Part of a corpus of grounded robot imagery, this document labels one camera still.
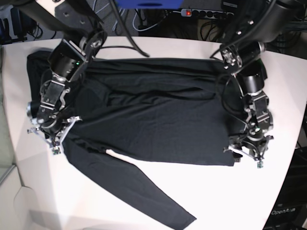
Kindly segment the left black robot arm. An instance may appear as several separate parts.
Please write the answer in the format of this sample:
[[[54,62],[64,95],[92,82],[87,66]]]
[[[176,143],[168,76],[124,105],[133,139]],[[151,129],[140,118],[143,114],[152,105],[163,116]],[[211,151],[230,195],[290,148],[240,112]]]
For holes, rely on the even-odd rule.
[[[267,73],[260,56],[306,4],[305,0],[240,0],[222,44],[211,55],[214,59],[221,54],[228,73],[218,93],[221,105],[244,125],[240,133],[229,136],[224,150],[231,151],[235,160],[244,154],[251,157],[259,169],[273,140],[267,134],[273,129],[273,116],[263,91]]]

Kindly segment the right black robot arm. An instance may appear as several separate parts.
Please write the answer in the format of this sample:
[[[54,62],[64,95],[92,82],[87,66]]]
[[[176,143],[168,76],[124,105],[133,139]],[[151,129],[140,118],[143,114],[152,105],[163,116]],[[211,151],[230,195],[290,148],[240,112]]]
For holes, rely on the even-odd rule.
[[[68,132],[81,120],[79,116],[62,117],[67,108],[65,97],[72,92],[71,83],[83,76],[102,48],[107,34],[102,20],[85,0],[11,0],[10,4],[46,28],[63,33],[48,58],[51,78],[40,86],[39,99],[27,107],[34,125],[28,132],[42,132],[53,154],[59,154]]]

